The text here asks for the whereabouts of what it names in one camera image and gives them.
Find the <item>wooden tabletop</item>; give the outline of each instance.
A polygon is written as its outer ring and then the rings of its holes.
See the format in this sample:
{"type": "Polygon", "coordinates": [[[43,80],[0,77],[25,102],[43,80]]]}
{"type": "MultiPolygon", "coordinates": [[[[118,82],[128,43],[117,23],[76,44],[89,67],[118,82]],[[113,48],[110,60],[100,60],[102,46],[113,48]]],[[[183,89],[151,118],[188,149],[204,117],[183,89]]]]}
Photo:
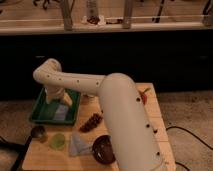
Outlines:
{"type": "MultiPolygon", "coordinates": [[[[151,88],[147,94],[145,109],[152,126],[158,130],[155,134],[161,153],[163,154],[168,171],[175,171],[176,166],[172,149],[165,130],[159,104],[156,98],[153,84],[139,83],[138,89],[143,91],[151,88]]],[[[33,140],[28,148],[22,168],[23,170],[70,170],[70,171],[118,171],[116,162],[105,166],[95,161],[92,155],[70,157],[68,153],[72,131],[78,131],[80,126],[88,120],[93,113],[100,113],[98,98],[81,97],[78,117],[75,126],[45,126],[48,139],[45,143],[33,140]],[[63,133],[66,137],[66,146],[62,151],[56,151],[49,147],[49,139],[56,133],[63,133]]],[[[97,137],[108,134],[104,121],[89,133],[80,133],[80,136],[89,143],[93,143],[97,137]]]]}

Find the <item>bottle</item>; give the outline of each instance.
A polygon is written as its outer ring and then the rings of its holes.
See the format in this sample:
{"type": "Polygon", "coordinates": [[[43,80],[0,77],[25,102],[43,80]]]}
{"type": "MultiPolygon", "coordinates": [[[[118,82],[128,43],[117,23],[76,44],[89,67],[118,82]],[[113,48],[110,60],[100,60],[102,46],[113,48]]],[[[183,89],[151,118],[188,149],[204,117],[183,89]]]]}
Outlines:
{"type": "Polygon", "coordinates": [[[87,21],[91,24],[97,24],[100,21],[97,0],[87,0],[86,8],[87,8],[87,21]]]}

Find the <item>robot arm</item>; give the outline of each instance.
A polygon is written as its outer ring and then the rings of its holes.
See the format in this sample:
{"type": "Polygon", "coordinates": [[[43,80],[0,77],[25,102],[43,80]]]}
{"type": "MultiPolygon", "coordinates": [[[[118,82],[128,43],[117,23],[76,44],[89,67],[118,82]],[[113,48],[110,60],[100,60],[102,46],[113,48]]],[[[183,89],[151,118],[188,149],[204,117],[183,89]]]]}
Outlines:
{"type": "Polygon", "coordinates": [[[120,171],[166,171],[148,116],[134,81],[124,74],[108,76],[56,71],[49,59],[34,73],[39,83],[99,97],[104,121],[120,171]]]}

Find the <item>green tray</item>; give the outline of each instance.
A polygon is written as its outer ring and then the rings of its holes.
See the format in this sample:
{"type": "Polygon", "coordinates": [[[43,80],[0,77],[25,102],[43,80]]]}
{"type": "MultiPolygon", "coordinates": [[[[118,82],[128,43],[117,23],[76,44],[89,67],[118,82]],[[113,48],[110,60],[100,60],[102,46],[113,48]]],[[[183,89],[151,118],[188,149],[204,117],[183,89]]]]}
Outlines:
{"type": "Polygon", "coordinates": [[[63,124],[63,125],[74,125],[78,113],[78,107],[80,103],[80,93],[66,89],[65,90],[72,98],[72,106],[68,108],[67,114],[63,120],[55,119],[56,110],[62,104],[59,100],[52,100],[50,104],[46,103],[45,89],[42,88],[36,104],[33,108],[33,112],[29,118],[31,122],[38,124],[63,124]]]}

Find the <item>floor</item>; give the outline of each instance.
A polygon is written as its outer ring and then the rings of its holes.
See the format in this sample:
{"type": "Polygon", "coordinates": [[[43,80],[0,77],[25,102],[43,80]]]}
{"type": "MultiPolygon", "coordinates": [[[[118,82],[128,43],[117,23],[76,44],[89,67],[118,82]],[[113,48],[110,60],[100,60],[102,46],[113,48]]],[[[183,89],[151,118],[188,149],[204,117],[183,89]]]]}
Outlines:
{"type": "MultiPolygon", "coordinates": [[[[157,93],[166,127],[181,126],[213,145],[213,91],[157,93]]],[[[34,100],[0,102],[0,135],[8,141],[23,144],[33,125],[28,121],[34,100]]],[[[191,171],[212,171],[213,152],[190,134],[171,129],[169,140],[175,160],[191,171]]],[[[17,157],[0,150],[0,170],[8,171],[17,157]]],[[[177,166],[177,171],[184,171],[177,166]]]]}

